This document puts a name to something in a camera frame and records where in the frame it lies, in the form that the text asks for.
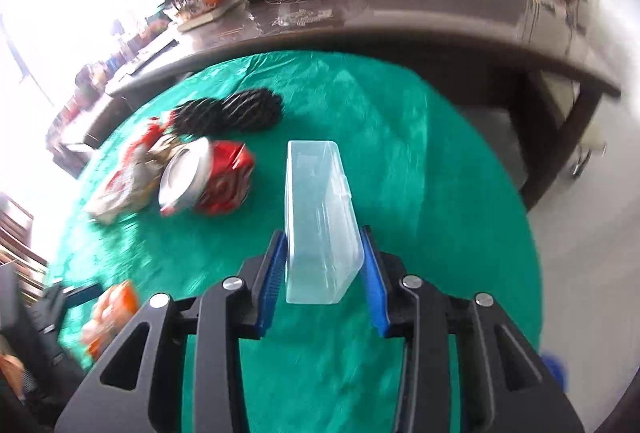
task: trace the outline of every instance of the translucent plastic box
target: translucent plastic box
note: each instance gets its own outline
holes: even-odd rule
[[[340,301],[362,267],[364,252],[335,142],[289,142],[285,228],[287,302]]]

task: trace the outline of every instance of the crushed can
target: crushed can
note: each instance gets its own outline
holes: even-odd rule
[[[160,214],[193,208],[224,214],[244,202],[255,157],[239,142],[206,137],[184,145],[167,164],[160,180]]]

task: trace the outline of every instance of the black mesh object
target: black mesh object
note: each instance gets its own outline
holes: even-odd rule
[[[260,131],[282,116],[282,96],[253,88],[224,99],[197,98],[174,109],[173,132],[194,137],[220,136],[230,131]]]

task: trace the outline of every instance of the green tablecloth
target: green tablecloth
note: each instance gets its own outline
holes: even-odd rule
[[[234,214],[192,212],[162,219],[155,202],[104,228],[82,205],[118,162],[123,142],[146,118],[202,96],[266,86],[284,96],[272,130],[242,138],[255,153],[253,188]],[[411,71],[344,54],[274,52],[217,64],[140,108],[100,148],[82,174],[53,276],[80,285],[130,278],[143,299],[182,298],[238,271],[284,226],[289,140],[334,140],[360,225],[380,249],[442,291],[469,298],[489,291],[537,346],[542,288],[526,213],[482,138]],[[370,324],[359,280],[337,305],[284,302],[262,341],[242,341],[242,369],[253,433],[386,433],[398,391],[402,344]],[[67,320],[73,343],[88,308]],[[185,388],[191,387],[193,349]],[[191,426],[190,392],[183,423]],[[454,415],[459,400],[454,395]]]

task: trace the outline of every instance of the chair backrest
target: chair backrest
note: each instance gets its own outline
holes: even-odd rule
[[[0,193],[0,265],[15,261],[20,287],[27,304],[33,304],[44,288],[47,261],[30,248],[33,215],[5,193]]]

